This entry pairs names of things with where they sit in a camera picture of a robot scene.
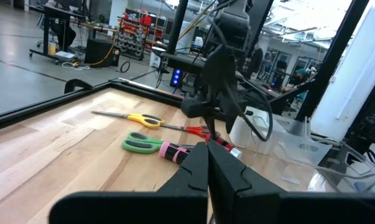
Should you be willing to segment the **clear plastic bin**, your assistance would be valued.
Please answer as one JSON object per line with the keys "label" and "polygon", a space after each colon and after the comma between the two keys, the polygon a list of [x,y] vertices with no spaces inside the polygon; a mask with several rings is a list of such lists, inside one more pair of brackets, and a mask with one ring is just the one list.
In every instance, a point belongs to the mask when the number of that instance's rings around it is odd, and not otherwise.
{"label": "clear plastic bin", "polygon": [[[271,138],[273,118],[265,111],[247,108],[245,115],[257,129],[261,141]],[[333,138],[314,135],[311,138],[329,144],[330,150],[317,166],[285,161],[276,155],[264,155],[235,146],[240,159],[267,180],[288,191],[375,192],[375,164],[349,145]]]}

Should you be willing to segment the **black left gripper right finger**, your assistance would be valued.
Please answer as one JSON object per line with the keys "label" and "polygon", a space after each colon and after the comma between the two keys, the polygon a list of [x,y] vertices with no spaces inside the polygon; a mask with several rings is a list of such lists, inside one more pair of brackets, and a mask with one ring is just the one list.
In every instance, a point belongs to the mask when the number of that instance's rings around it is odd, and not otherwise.
{"label": "black left gripper right finger", "polygon": [[375,193],[288,192],[214,141],[208,185],[216,224],[375,224]]}

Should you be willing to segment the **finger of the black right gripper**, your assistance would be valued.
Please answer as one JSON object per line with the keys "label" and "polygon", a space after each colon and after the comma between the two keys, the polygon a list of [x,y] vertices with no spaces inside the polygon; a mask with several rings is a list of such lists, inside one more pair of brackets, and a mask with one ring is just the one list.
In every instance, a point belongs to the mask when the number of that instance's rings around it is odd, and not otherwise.
{"label": "finger of the black right gripper", "polygon": [[239,115],[239,105],[233,93],[220,92],[220,110],[225,114],[226,132],[229,134]]}
{"label": "finger of the black right gripper", "polygon": [[210,132],[210,138],[216,139],[216,129],[215,129],[215,117],[214,116],[204,116],[206,126]]}

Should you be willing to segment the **person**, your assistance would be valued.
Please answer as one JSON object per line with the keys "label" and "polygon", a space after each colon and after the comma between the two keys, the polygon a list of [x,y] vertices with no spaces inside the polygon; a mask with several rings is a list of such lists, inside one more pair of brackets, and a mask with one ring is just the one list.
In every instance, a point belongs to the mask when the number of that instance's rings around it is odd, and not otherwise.
{"label": "person", "polygon": [[[63,1],[65,0],[48,0],[45,6],[71,11],[69,4],[62,4]],[[57,35],[59,50],[71,46],[76,37],[76,32],[70,26],[65,26],[64,20],[51,18],[50,28]]]}
{"label": "person", "polygon": [[287,93],[290,90],[293,90],[294,88],[297,88],[300,84],[306,82],[311,76],[311,70],[300,68],[295,71],[295,75],[292,76],[288,84],[286,86],[282,87],[281,91],[282,93]]}

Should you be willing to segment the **black table clamp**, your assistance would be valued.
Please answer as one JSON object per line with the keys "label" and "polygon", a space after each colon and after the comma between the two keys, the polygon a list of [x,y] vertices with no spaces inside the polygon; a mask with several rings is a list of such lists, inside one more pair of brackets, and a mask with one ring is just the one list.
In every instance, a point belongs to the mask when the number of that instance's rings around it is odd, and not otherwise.
{"label": "black table clamp", "polygon": [[75,91],[75,88],[80,87],[83,90],[94,90],[94,86],[80,79],[71,79],[65,83],[64,94]]}

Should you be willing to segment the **black box blue lights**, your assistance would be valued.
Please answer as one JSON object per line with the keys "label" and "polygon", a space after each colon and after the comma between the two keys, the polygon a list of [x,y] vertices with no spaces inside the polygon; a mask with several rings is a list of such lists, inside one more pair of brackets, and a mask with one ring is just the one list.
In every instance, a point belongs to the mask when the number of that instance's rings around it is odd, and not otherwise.
{"label": "black box blue lights", "polygon": [[182,86],[183,71],[175,68],[172,72],[171,80],[169,85],[171,87],[179,88]]}

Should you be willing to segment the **red-handled scissors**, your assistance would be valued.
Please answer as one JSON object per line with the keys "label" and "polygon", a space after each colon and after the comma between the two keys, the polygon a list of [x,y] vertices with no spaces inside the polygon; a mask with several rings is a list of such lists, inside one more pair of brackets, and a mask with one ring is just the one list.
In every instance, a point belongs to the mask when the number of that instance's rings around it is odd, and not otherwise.
{"label": "red-handled scissors", "polygon": [[210,134],[206,126],[172,126],[169,124],[162,124],[161,126],[169,129],[185,131],[187,133],[200,136],[202,138],[206,138]]}

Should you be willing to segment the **black box on floor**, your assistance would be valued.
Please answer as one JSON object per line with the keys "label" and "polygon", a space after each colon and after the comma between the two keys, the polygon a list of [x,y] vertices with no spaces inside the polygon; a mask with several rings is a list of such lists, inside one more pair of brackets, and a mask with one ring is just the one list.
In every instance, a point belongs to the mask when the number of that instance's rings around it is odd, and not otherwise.
{"label": "black box on floor", "polygon": [[121,51],[112,40],[88,39],[85,52],[85,63],[91,67],[117,67]]}

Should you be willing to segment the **red paint bottle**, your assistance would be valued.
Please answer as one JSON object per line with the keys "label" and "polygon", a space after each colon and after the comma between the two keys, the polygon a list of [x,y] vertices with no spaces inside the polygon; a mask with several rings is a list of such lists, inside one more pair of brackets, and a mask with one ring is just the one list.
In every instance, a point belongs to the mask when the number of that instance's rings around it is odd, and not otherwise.
{"label": "red paint bottle", "polygon": [[232,154],[237,159],[242,158],[242,155],[243,155],[242,152],[239,149],[235,148],[235,146],[233,144],[229,143],[228,141],[224,140],[223,138],[221,138],[219,136],[212,137],[209,134],[209,135],[206,136],[205,142],[208,143],[209,141],[214,141],[218,145],[223,146],[230,154]]}

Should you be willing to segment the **green-handled scissors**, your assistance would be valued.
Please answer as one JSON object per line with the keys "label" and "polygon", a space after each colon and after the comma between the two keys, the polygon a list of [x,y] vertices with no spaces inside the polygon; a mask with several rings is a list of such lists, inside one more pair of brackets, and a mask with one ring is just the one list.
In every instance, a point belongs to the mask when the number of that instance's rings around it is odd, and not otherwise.
{"label": "green-handled scissors", "polygon": [[164,155],[169,146],[176,149],[192,149],[193,145],[177,145],[171,142],[162,141],[159,139],[153,139],[145,134],[138,132],[131,132],[127,135],[127,138],[122,142],[122,148],[128,151],[142,153],[142,154],[152,154],[159,151],[161,155]]}

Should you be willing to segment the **yellow-handled scissors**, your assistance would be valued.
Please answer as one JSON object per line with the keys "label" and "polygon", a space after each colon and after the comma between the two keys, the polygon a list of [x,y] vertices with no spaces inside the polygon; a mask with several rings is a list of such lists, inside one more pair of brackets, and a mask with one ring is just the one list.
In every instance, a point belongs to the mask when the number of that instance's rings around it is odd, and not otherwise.
{"label": "yellow-handled scissors", "polygon": [[159,128],[164,120],[162,118],[156,117],[149,114],[137,114],[137,113],[115,113],[115,112],[105,112],[105,111],[91,111],[93,114],[99,114],[104,116],[111,116],[115,118],[128,119],[143,124],[148,128]]}

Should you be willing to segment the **black upright frame post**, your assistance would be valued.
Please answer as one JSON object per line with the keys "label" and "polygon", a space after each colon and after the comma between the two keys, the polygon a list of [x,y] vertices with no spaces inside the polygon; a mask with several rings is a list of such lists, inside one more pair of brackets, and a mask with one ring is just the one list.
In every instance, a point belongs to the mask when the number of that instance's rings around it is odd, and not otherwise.
{"label": "black upright frame post", "polygon": [[368,2],[369,0],[351,1],[315,80],[298,89],[298,93],[303,93],[304,91],[308,91],[308,93],[297,116],[295,117],[297,121],[303,121],[306,117],[311,117],[315,108],[318,106],[328,86],[328,82],[337,67],[339,59],[348,45]]}
{"label": "black upright frame post", "polygon": [[182,27],[183,18],[185,11],[187,10],[188,0],[179,0],[179,4],[175,13],[172,30],[169,37],[169,43],[167,45],[166,52],[168,54],[174,54],[176,45],[178,42],[179,33]]}

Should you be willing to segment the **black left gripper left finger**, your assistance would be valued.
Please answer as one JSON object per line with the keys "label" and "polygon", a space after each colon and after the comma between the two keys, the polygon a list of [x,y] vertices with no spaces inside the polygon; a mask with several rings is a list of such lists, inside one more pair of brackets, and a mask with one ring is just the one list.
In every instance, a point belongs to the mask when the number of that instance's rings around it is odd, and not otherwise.
{"label": "black left gripper left finger", "polygon": [[205,224],[208,147],[199,142],[155,192],[75,192],[50,209],[49,224]]}

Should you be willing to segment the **shelf with red bins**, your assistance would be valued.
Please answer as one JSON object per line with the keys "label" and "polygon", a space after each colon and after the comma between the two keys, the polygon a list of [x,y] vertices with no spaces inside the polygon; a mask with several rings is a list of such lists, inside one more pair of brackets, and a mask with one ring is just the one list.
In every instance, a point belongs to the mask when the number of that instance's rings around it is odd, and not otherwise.
{"label": "shelf with red bins", "polygon": [[122,54],[135,60],[143,60],[149,48],[151,17],[140,18],[124,14],[119,18],[118,47]]}

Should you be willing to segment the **pink paint bottle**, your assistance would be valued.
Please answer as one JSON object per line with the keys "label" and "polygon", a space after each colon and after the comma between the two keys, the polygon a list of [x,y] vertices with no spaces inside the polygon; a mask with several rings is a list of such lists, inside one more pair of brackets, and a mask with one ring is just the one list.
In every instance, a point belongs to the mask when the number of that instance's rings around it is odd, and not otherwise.
{"label": "pink paint bottle", "polygon": [[164,141],[159,149],[160,157],[180,165],[193,149],[192,145],[177,145]]}

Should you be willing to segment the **black background desk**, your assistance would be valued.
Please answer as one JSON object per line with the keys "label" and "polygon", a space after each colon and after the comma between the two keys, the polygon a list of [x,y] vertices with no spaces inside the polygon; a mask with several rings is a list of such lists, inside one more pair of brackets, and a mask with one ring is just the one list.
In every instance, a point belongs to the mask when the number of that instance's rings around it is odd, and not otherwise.
{"label": "black background desk", "polygon": [[65,26],[70,25],[70,18],[74,17],[77,20],[82,20],[83,16],[74,14],[70,11],[65,11],[63,9],[49,7],[49,6],[33,6],[27,5],[30,10],[40,13],[43,16],[44,22],[44,37],[43,37],[43,48],[42,51],[37,51],[34,49],[29,50],[29,57],[32,58],[33,55],[40,55],[55,61],[55,64],[58,65],[60,62],[74,62],[76,57],[72,56],[70,58],[62,57],[61,55],[49,54],[49,30],[50,30],[50,19],[60,19],[64,21]]}

